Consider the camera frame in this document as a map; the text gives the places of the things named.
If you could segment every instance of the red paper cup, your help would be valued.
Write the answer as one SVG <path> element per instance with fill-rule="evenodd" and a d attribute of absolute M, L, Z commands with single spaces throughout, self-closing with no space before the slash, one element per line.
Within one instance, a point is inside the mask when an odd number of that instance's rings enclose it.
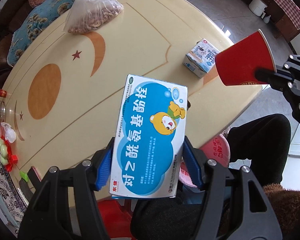
<path fill-rule="evenodd" d="M 258 68 L 277 72 L 271 49 L 259 29 L 216 55 L 219 77 L 226 86 L 266 84 L 254 76 Z"/>

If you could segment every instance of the white tissue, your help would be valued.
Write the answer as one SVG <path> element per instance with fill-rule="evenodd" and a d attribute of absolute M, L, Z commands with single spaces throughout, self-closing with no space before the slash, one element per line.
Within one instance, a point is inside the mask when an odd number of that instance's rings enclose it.
<path fill-rule="evenodd" d="M 17 135 L 16 135 L 15 131 L 11 128 L 11 125 L 6 122 L 2 122 L 1 126 L 4 128 L 4 131 L 6 133 L 5 139 L 9 143 L 13 143 L 16 140 Z"/>

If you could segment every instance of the small white box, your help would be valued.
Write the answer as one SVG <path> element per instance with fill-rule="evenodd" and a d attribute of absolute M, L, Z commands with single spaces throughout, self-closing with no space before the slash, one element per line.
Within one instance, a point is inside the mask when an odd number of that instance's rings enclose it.
<path fill-rule="evenodd" d="M 175 196 L 187 95 L 187 87 L 128 75 L 112 155 L 113 197 Z"/>
<path fill-rule="evenodd" d="M 202 78 L 215 65 L 215 56 L 219 52 L 210 42 L 202 39 L 186 54 L 183 64 Z"/>

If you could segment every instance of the orange moon pattern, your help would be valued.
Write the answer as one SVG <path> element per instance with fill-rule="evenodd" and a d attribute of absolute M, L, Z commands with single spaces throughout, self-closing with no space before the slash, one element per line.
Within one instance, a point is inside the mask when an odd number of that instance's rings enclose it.
<path fill-rule="evenodd" d="M 17 111 L 17 101 L 16 101 L 16 104 L 14 106 L 14 112 L 13 112 L 14 129 L 16 130 L 16 134 L 17 134 L 18 138 L 20 139 L 20 141 L 24 141 L 24 138 L 21 136 L 21 133 L 19 131 L 16 111 Z"/>
<path fill-rule="evenodd" d="M 92 77 L 94 73 L 98 70 L 98 68 L 100 67 L 103 61 L 106 52 L 106 43 L 103 37 L 99 33 L 89 32 L 83 35 L 88 37 L 91 40 L 94 47 L 94 64 L 91 72 L 91 77 Z"/>
<path fill-rule="evenodd" d="M 58 65 L 45 65 L 32 80 L 28 94 L 28 109 L 36 119 L 44 118 L 54 106 L 61 85 L 61 71 Z"/>

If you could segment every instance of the person's leg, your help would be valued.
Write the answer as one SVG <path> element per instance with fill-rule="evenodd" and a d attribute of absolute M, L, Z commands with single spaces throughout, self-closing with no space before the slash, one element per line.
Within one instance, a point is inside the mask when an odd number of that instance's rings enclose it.
<path fill-rule="evenodd" d="M 187 240 L 193 233 L 201 204 L 184 205 L 181 191 L 175 198 L 138 200 L 130 231 L 138 240 Z"/>
<path fill-rule="evenodd" d="M 261 186 L 280 184 L 290 137 L 290 123 L 283 114 L 268 115 L 231 128 L 227 137 L 230 162 L 248 158 Z"/>

